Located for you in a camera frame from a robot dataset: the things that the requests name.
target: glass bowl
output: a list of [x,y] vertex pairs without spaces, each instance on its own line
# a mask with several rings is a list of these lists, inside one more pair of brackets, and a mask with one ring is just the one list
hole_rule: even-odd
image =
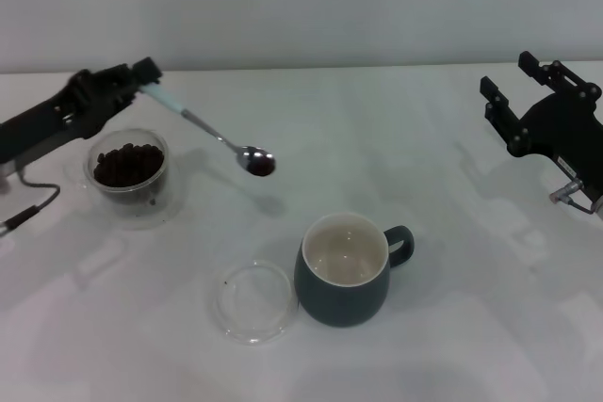
[[[118,150],[126,143],[150,144],[163,152],[161,168],[146,181],[128,187],[111,187],[94,179],[99,154]],[[101,138],[84,161],[86,187],[95,205],[127,229],[145,229],[171,217],[180,204],[178,169],[162,136],[145,129],[125,129]]]

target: spoon bowl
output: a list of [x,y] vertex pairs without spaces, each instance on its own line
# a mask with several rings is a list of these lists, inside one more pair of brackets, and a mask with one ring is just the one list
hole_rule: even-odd
[[268,176],[276,169],[274,156],[254,146],[240,146],[236,150],[236,161],[254,176]]

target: ceramic mug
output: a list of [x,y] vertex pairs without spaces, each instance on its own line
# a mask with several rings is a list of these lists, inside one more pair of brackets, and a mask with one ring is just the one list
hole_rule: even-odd
[[365,322],[385,301],[390,268],[408,261],[414,249],[413,234],[405,226],[383,233],[357,214],[323,217],[301,242],[294,278],[298,299],[324,324],[350,327]]

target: spoon handle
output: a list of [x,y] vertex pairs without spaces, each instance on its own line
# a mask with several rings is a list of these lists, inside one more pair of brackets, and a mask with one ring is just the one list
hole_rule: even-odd
[[213,136],[213,137],[217,138],[218,141],[221,141],[222,143],[224,143],[234,153],[236,153],[238,151],[237,147],[233,143],[231,143],[228,139],[226,139],[226,137],[224,137],[216,129],[211,127],[209,124],[207,124],[205,121],[203,121],[197,115],[192,113],[190,110],[188,110],[188,109],[184,108],[182,105],[178,104],[176,102],[176,100],[174,100],[171,97],[171,95],[158,84],[145,85],[143,87],[140,87],[140,91],[148,94],[149,96],[151,96],[153,99],[158,101],[160,104],[167,107],[172,112],[177,113],[178,115],[181,115],[186,120],[189,120],[196,126],[199,126],[204,131],[206,131],[210,136]]
[[222,143],[224,143],[234,153],[237,152],[237,147],[233,143],[231,143],[226,137],[224,137],[222,134],[220,134],[216,129],[214,129],[213,127],[211,127],[209,124],[207,124],[205,121],[203,121],[201,118],[199,118],[197,115],[195,115],[194,113],[192,113],[187,108],[183,109],[182,112],[180,113],[180,115],[182,115],[183,118],[189,120],[190,122],[192,122],[196,126],[199,126],[200,128],[202,128],[210,136],[213,136],[213,137],[217,138],[218,141],[221,141]]

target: mug handle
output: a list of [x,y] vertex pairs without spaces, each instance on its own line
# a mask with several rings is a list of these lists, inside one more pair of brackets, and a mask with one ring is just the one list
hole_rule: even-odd
[[389,265],[391,267],[404,264],[406,261],[411,259],[411,256],[413,256],[413,252],[415,251],[415,238],[413,237],[411,230],[405,226],[395,226],[383,234],[385,234],[387,245],[390,247],[398,244],[399,242],[404,242],[399,249],[390,251]]

